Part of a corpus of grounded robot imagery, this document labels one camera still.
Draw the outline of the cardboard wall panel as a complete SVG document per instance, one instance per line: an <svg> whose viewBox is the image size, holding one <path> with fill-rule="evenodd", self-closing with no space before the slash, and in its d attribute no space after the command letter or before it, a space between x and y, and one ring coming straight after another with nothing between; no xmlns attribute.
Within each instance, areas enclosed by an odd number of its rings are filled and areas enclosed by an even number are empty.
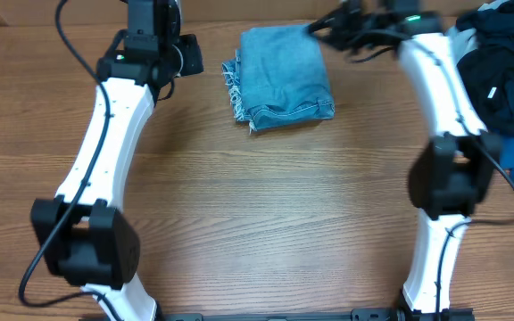
<svg viewBox="0 0 514 321"><path fill-rule="evenodd" d="M425 10L455 16L485 0L421 0ZM58 0L0 0L0 27L49 26ZM338 0L182 0L185 22L312 20L334 10ZM63 8L65 25L126 23L127 5L120 0L70 0Z"/></svg>

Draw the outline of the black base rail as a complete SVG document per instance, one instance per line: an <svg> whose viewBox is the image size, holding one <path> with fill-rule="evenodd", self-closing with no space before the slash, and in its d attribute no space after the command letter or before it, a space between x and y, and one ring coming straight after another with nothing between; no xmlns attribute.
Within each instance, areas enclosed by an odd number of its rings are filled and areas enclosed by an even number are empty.
<svg viewBox="0 0 514 321"><path fill-rule="evenodd" d="M169 314L156 317L162 321L475 321L472 309L446 309L436 313L409 312L403 309L352 309L340 313L296 313L277 315Z"/></svg>

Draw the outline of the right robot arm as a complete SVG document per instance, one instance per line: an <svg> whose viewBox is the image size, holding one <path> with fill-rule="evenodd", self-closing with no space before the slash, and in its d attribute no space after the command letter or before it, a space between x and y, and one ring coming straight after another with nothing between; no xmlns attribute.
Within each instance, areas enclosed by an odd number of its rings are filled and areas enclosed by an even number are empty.
<svg viewBox="0 0 514 321"><path fill-rule="evenodd" d="M326 45L351 54L379 47L395 52L408 76L429 138L408 175L410 202L418 209L418 234L410 273L394 308L353 309L353 320L471 320L452 309L450 285L464 234L485 198L500 139L488 133L471 106L452 57L450 39L436 12L416 1L385 1L365 13L343 1L308 28Z"/></svg>

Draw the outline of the light blue denim jeans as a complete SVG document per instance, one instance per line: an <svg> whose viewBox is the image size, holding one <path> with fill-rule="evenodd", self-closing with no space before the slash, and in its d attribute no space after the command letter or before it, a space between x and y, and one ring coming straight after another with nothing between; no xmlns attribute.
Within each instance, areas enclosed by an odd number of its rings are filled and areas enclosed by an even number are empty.
<svg viewBox="0 0 514 321"><path fill-rule="evenodd" d="M319 42L305 24L243 32L235 57L221 68L233 117L252 132L335 116Z"/></svg>

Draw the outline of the black garment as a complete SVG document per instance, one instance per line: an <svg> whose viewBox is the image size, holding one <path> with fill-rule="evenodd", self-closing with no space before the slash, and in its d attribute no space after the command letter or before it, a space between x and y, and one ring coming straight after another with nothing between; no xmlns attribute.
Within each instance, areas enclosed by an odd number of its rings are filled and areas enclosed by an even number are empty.
<svg viewBox="0 0 514 321"><path fill-rule="evenodd" d="M472 106L489 129L514 136L514 0L465 13L455 28L474 46L457 63Z"/></svg>

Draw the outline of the white grey striped cloth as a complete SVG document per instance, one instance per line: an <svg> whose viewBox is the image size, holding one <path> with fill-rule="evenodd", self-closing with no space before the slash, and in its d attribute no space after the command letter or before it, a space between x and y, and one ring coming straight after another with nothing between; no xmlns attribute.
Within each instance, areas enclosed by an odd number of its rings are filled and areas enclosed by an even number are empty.
<svg viewBox="0 0 514 321"><path fill-rule="evenodd" d="M482 4L477 11L496 10L508 0L494 0L490 3ZM478 49L479 44L476 37L475 29L466 29L460 31L455 26L449 28L445 35L450 39L452 58L457 64L466 54Z"/></svg>

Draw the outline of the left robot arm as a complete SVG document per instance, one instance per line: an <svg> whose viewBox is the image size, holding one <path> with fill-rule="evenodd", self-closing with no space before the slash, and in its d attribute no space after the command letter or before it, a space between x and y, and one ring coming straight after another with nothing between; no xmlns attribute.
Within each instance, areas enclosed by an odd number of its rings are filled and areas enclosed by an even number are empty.
<svg viewBox="0 0 514 321"><path fill-rule="evenodd" d="M35 263L92 297L110 320L160 320L158 301L142 285L140 241L123 214L137 141L177 78L203 71L197 39L180 31L177 0L128 0L128 25L87 72L95 106L72 168L51 200L34 201Z"/></svg>

